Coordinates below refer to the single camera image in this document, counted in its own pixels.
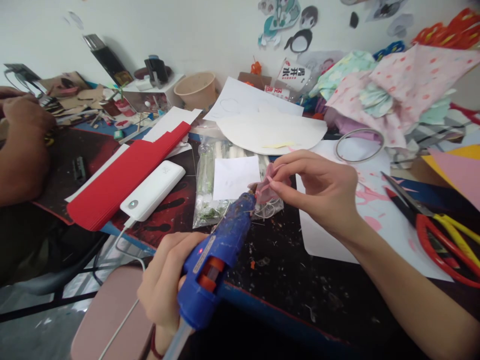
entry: charging cable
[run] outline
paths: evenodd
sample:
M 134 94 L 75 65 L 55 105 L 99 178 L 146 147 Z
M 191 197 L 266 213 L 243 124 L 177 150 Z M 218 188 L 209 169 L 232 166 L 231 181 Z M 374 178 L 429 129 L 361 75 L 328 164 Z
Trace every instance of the charging cable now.
M 143 269 L 143 271 L 145 271 L 146 269 L 146 266 L 145 266 L 145 263 L 144 261 L 138 257 L 138 256 L 134 256 L 128 252 L 126 252 L 125 250 L 122 250 L 121 248 L 119 248 L 119 241 L 120 241 L 120 238 L 122 237 L 122 235 L 125 233 L 125 231 L 127 229 L 130 229 L 135 223 L 137 222 L 137 220 L 134 220 L 132 219 L 131 217 L 125 221 L 125 224 L 123 225 L 123 230 L 120 232 L 120 235 L 118 235 L 115 239 L 115 249 L 117 249 L 120 253 L 132 258 L 132 259 L 135 259 L 137 260 L 138 262 L 140 262 L 141 264 L 141 268 Z
M 120 241 L 120 238 L 122 237 L 122 235 L 125 233 L 125 231 L 127 229 L 130 229 L 137 221 L 134 220 L 133 218 L 129 218 L 125 224 L 123 225 L 123 230 L 120 232 L 120 234 L 116 237 L 115 239 L 115 249 L 117 249 L 119 252 L 121 252 L 122 254 L 132 258 L 132 259 L 135 259 L 135 260 L 138 260 L 141 264 L 141 268 L 143 270 L 143 272 L 145 272 L 145 263 L 143 261 L 143 259 L 137 257 L 137 256 L 133 256 L 131 254 L 129 254 L 128 252 L 122 250 L 119 248 L 119 241 Z M 137 299 L 135 301 L 135 303 L 133 303 L 133 306 L 130 308 L 130 310 L 128 311 L 128 313 L 126 314 L 125 318 L 123 319 L 123 321 L 121 322 L 120 326 L 116 329 L 115 333 L 113 334 L 113 336 L 111 337 L 110 341 L 108 342 L 108 344 L 106 345 L 105 349 L 103 349 L 103 352 L 101 353 L 100 357 L 98 358 L 98 360 L 103 360 L 103 358 L 105 357 L 105 354 L 107 353 L 107 351 L 109 350 L 110 346 L 112 345 L 112 343 L 114 342 L 115 338 L 117 337 L 117 335 L 119 334 L 120 330 L 123 328 L 124 324 L 127 322 L 127 319 L 130 317 L 130 315 L 132 314 L 132 312 L 134 311 L 135 307 L 137 306 L 137 304 L 139 303 L 139 299 Z

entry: white power bank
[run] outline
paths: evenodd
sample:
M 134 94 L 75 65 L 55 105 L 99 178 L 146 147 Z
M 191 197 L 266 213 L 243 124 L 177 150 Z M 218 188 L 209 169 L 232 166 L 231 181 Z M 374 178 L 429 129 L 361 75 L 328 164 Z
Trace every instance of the white power bank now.
M 184 175 L 183 167 L 165 160 L 127 196 L 120 209 L 136 221 L 147 220 Z

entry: floor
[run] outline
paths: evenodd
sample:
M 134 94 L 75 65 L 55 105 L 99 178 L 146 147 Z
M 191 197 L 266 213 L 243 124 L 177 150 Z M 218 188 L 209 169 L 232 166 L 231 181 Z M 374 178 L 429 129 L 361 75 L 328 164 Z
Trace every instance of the floor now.
M 110 236 L 100 254 L 99 266 L 120 266 L 131 259 L 114 247 L 115 236 Z M 135 256 L 146 257 L 141 251 L 123 238 L 119 248 Z M 97 271 L 96 275 L 105 281 L 113 270 Z M 92 274 L 83 273 L 75 277 L 64 289 L 63 296 L 87 294 L 99 289 Z M 50 295 L 36 296 L 13 286 L 0 288 L 0 313 L 27 308 L 48 302 Z M 44 311 L 24 318 L 0 324 L 0 359 L 9 360 L 67 360 L 75 333 L 82 322 L 92 299 Z

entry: plastic bag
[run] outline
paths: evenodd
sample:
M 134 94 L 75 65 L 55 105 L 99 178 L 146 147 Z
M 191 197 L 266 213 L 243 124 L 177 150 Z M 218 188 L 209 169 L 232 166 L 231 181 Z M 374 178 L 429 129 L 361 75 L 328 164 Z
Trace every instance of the plastic bag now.
M 193 228 L 217 224 L 225 215 L 231 203 L 237 199 L 213 200 L 215 159 L 233 159 L 243 157 L 258 157 L 260 178 L 263 179 L 270 162 L 266 155 L 258 155 L 244 150 L 225 139 L 203 136 L 198 147 L 200 160 L 196 168 L 196 199 L 193 215 Z M 267 219 L 283 210 L 284 202 L 281 199 L 269 201 L 266 204 L 257 204 L 252 214 L 253 220 Z

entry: hand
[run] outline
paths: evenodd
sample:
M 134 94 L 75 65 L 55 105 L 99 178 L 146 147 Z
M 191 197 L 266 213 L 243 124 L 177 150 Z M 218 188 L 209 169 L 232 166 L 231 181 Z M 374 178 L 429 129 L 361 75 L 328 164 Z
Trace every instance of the hand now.
M 3 101 L 3 112 L 11 126 L 48 132 L 56 124 L 55 117 L 44 110 L 30 94 L 10 97 Z
M 353 167 L 307 150 L 279 157 L 273 167 L 281 164 L 285 166 L 278 170 L 270 186 L 283 201 L 305 211 L 335 237 L 355 235 L 363 220 L 355 205 L 358 178 Z M 281 182 L 293 174 L 300 175 L 306 194 Z
M 177 295 L 186 278 L 180 278 L 182 267 L 192 250 L 207 236 L 208 234 L 200 232 L 176 232 L 166 235 L 143 273 L 137 295 L 145 308 L 146 316 L 157 325 L 157 339 L 159 334 L 166 334 L 170 335 L 171 340 L 179 329 Z M 156 341 L 155 345 L 162 354 L 159 341 Z
M 4 99 L 16 98 L 27 94 L 27 92 L 20 91 L 14 87 L 0 86 L 0 119 L 4 117 Z

